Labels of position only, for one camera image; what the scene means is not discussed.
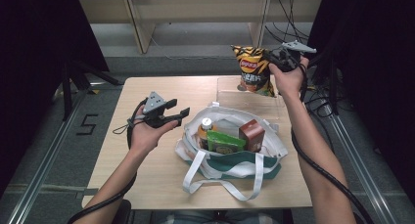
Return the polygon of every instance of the black and yellow snack bag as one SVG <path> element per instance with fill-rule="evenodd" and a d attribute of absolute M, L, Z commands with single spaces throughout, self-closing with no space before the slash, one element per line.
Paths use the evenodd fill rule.
<path fill-rule="evenodd" d="M 269 62 L 262 57 L 265 49 L 242 46 L 232 46 L 232 49 L 242 72 L 240 87 L 259 95 L 275 97 Z"/>

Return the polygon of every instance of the bottle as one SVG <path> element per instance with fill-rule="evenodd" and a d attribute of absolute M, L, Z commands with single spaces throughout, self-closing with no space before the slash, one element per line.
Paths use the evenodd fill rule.
<path fill-rule="evenodd" d="M 216 130 L 210 118 L 203 118 L 198 128 L 198 136 L 200 138 L 201 149 L 208 149 L 208 130 Z"/>

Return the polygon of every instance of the bottle cap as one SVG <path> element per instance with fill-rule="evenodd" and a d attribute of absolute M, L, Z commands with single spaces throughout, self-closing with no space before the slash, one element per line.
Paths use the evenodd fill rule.
<path fill-rule="evenodd" d="M 211 119 L 210 118 L 202 119 L 202 128 L 204 130 L 210 130 L 211 129 Z"/>

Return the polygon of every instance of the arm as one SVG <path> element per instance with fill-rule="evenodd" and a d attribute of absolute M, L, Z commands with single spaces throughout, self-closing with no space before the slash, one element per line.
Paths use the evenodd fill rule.
<path fill-rule="evenodd" d="M 307 67 L 308 59 L 301 58 L 300 62 Z M 269 68 L 274 74 L 277 89 L 286 103 L 290 122 L 300 148 L 346 186 L 342 166 L 300 101 L 299 90 L 303 78 L 301 70 L 296 68 L 284 73 L 272 64 L 269 65 Z M 302 176 L 311 195 L 317 223 L 355 223 L 348 198 L 300 156 L 299 163 Z"/>
<path fill-rule="evenodd" d="M 140 108 L 137 114 L 142 114 L 143 108 L 144 106 Z M 85 208 L 103 202 L 121 191 L 134 177 L 144 158 L 157 146 L 160 137 L 176 125 L 176 120 L 157 129 L 146 123 L 136 124 L 131 136 L 131 149 Z M 82 217 L 74 223 L 112 223 L 120 203 L 121 199 Z"/>

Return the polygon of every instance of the wooden table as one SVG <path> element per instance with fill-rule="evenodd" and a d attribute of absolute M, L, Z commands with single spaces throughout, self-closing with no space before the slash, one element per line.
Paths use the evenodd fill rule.
<path fill-rule="evenodd" d="M 127 153 L 126 133 L 116 135 L 113 130 L 121 127 L 131 117 L 140 101 L 156 91 L 165 100 L 177 99 L 177 107 L 167 110 L 165 115 L 177 114 L 190 107 L 190 115 L 183 119 L 183 124 L 189 122 L 194 115 L 217 98 L 227 99 L 227 105 L 235 104 L 231 98 L 218 93 L 219 89 L 236 90 L 236 85 L 229 80 L 238 80 L 239 76 L 179 76 L 179 77 L 132 77 L 126 80 L 113 119 L 110 123 L 102 150 L 91 176 L 88 189 L 100 188 L 110 177 L 116 166 Z M 311 206 L 309 192 L 300 173 L 298 155 L 291 142 L 291 123 L 282 98 L 268 98 L 252 94 L 255 98 L 265 99 L 262 103 L 242 103 L 240 106 L 252 113 L 279 123 L 278 133 L 288 148 L 288 155 L 282 159 L 282 169 L 276 178 L 264 180 L 259 196 L 248 202 L 234 199 L 221 185 L 204 185 L 193 195 L 182 190 L 184 176 L 189 165 L 174 151 L 176 142 L 183 134 L 183 127 L 175 128 L 166 133 L 159 145 L 144 160 L 138 169 L 137 180 L 125 199 L 131 201 L 133 209 L 231 209 L 231 208 L 286 208 Z M 268 108 L 267 101 L 276 101 L 278 108 Z M 195 179 L 203 179 L 197 174 Z M 252 180 L 236 179 L 232 182 L 244 194 L 251 193 Z M 85 196 L 86 205 L 91 196 Z"/>

